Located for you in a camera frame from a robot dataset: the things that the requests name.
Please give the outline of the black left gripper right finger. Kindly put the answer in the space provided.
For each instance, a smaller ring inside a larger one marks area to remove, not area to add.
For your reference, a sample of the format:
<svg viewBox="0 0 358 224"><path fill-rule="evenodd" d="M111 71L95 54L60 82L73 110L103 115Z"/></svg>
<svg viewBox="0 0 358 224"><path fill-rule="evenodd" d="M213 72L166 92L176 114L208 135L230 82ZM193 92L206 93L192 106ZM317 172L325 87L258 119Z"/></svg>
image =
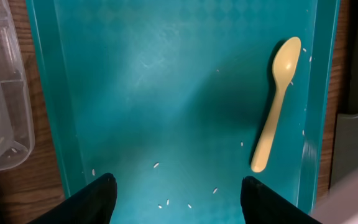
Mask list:
<svg viewBox="0 0 358 224"><path fill-rule="evenodd" d="M246 224L321 224L253 176L243 178L240 201Z"/></svg>

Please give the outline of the yellow plastic spoon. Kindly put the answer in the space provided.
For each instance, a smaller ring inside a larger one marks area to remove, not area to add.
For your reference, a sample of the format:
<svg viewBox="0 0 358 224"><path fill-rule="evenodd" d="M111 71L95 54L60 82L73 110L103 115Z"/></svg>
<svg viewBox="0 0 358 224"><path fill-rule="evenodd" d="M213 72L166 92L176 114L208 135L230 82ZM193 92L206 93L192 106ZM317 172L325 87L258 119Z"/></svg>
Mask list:
<svg viewBox="0 0 358 224"><path fill-rule="evenodd" d="M291 37L279 48L273 59L272 75L275 81L275 94L250 164L255 173L262 172L267 166L285 93L295 75L300 51L300 38Z"/></svg>

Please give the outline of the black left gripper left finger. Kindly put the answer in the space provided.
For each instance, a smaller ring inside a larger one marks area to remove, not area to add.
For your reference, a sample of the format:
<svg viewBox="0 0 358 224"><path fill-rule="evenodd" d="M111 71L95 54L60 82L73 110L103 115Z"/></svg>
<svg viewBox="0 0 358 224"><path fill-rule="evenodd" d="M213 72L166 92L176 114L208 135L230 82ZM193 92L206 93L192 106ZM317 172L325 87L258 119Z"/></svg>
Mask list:
<svg viewBox="0 0 358 224"><path fill-rule="evenodd" d="M111 173L105 173L49 212L31 222L37 224L109 224L116 200L116 179Z"/></svg>

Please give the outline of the teal plastic tray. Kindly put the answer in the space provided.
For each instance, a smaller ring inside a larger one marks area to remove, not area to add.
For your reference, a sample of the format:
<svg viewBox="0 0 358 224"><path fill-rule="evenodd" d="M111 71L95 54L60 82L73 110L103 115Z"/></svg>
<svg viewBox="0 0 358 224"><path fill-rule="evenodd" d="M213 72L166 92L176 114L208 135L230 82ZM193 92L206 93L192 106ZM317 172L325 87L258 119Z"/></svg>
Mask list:
<svg viewBox="0 0 358 224"><path fill-rule="evenodd" d="M256 178L312 211L339 5L28 1L65 195L112 173L113 223L243 223L241 182L272 104L272 60L298 37L296 72Z"/></svg>

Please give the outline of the clear plastic bin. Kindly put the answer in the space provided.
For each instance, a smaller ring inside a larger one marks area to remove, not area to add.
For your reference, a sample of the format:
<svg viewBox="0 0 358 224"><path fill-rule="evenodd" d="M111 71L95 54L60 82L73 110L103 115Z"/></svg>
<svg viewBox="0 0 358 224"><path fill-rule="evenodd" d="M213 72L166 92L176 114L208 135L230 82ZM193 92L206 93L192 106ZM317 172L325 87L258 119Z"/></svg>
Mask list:
<svg viewBox="0 0 358 224"><path fill-rule="evenodd" d="M0 171L23 163L35 146L27 77L7 0L0 0Z"/></svg>

